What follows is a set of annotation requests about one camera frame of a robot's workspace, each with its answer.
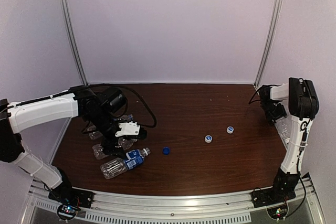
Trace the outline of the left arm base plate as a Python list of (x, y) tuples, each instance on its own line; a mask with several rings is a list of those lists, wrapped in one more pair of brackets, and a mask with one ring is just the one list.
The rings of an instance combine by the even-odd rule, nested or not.
[(48, 198), (64, 205), (71, 205), (79, 208), (91, 208), (93, 192), (71, 188), (70, 191), (49, 189)]

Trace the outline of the clear unlabeled plastic bottle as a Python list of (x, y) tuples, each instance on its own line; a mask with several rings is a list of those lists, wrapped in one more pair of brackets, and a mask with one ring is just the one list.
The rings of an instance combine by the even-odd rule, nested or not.
[(96, 144), (92, 147), (96, 159), (103, 159), (109, 156), (125, 158), (125, 153), (137, 142), (137, 139), (119, 138), (116, 145), (114, 144)]

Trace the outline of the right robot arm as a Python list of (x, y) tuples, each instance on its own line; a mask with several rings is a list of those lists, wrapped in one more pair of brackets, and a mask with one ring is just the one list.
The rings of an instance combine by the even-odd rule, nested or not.
[(304, 152), (319, 100), (313, 81), (290, 77), (279, 86), (263, 85), (258, 89), (260, 106), (269, 123), (290, 117), (291, 128), (286, 155), (277, 171), (270, 198), (283, 201), (294, 192), (301, 178)]

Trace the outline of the white blue-printed bottle cap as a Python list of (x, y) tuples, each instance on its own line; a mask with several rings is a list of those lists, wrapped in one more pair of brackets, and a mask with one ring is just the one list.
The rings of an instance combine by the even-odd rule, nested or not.
[(228, 134), (232, 134), (234, 132), (234, 128), (232, 127), (232, 126), (229, 126), (228, 128), (227, 128), (227, 133)]

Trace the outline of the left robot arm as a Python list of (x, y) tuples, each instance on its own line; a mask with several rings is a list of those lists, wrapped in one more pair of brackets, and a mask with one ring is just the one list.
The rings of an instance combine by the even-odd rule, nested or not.
[(47, 122), (82, 117), (102, 134), (102, 152), (125, 157), (120, 139), (142, 140), (146, 127), (128, 121), (116, 112), (127, 108), (128, 100), (116, 87), (95, 92), (90, 86), (76, 86), (54, 95), (8, 103), (1, 100), (1, 161), (14, 163), (31, 176), (41, 180), (58, 200), (69, 202), (76, 193), (63, 170), (32, 154), (22, 144), (21, 132)]

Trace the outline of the blue bottle cap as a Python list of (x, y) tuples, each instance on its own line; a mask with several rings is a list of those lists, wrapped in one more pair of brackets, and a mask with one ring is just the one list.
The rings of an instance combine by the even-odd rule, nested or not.
[(171, 152), (171, 149), (169, 147), (167, 147), (167, 146), (163, 147), (163, 149), (162, 149), (163, 155), (169, 155), (170, 152)]

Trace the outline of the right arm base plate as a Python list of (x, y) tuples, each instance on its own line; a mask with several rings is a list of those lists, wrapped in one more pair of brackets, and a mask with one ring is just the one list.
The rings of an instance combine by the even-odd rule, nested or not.
[(255, 188), (250, 195), (255, 208), (282, 203), (296, 197), (295, 192), (276, 196), (272, 193), (272, 188), (261, 189), (259, 187)]

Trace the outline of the Pepsi label plastic bottle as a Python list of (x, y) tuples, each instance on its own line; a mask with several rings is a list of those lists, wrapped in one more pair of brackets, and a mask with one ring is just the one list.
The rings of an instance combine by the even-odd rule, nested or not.
[[(133, 121), (134, 117), (132, 114), (129, 115), (123, 115), (120, 118), (114, 119), (114, 121), (117, 122), (130, 122)], [(96, 129), (94, 125), (87, 127), (86, 131), (90, 131), (89, 137), (91, 140), (97, 140), (98, 138), (102, 137), (102, 134)]]

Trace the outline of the blue label water bottle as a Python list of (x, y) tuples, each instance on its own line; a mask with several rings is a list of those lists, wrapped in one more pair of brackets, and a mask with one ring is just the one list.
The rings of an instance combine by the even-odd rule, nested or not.
[(126, 153), (126, 159), (115, 158), (102, 164), (100, 170), (105, 179), (112, 179), (142, 165), (149, 154), (151, 154), (151, 151), (148, 147), (132, 150)]

